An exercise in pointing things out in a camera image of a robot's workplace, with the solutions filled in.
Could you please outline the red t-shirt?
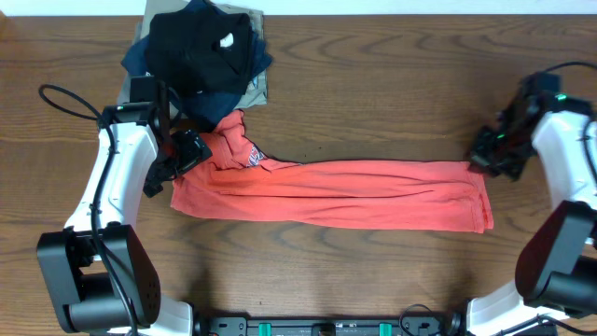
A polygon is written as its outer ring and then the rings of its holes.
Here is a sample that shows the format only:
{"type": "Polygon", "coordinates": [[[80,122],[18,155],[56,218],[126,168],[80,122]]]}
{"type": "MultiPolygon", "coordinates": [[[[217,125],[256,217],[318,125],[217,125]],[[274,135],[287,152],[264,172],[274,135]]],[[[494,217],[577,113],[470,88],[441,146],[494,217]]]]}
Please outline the red t-shirt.
{"type": "Polygon", "coordinates": [[[493,228],[484,178],[466,162],[277,161],[246,137],[243,117],[235,110],[201,135],[212,155],[175,179],[173,209],[356,230],[493,228]]]}

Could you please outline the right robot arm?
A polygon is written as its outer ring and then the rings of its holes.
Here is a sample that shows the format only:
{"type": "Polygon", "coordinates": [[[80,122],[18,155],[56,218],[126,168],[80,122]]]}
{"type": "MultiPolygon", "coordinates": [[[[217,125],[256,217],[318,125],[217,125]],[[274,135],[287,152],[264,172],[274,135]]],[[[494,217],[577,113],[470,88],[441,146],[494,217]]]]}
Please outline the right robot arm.
{"type": "Polygon", "coordinates": [[[554,335],[567,320],[596,313],[596,116],[590,102],[561,90],[548,69],[526,77],[497,128],[483,127],[470,161],[516,180],[537,156],[552,212],[522,249],[514,279],[468,302],[453,325],[464,335],[554,335]]]}

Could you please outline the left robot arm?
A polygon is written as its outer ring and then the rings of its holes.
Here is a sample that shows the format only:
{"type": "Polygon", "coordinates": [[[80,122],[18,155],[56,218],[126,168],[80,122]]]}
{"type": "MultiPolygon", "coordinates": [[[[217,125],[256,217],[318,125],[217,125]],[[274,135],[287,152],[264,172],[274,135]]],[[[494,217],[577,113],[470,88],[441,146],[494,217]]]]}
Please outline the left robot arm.
{"type": "Polygon", "coordinates": [[[130,99],[94,110],[99,150],[74,213],[40,236],[37,260],[61,328],[102,335],[196,335],[191,304],[162,294],[135,232],[140,201],[212,152],[193,130],[178,131],[174,89],[133,77],[130,99]]]}

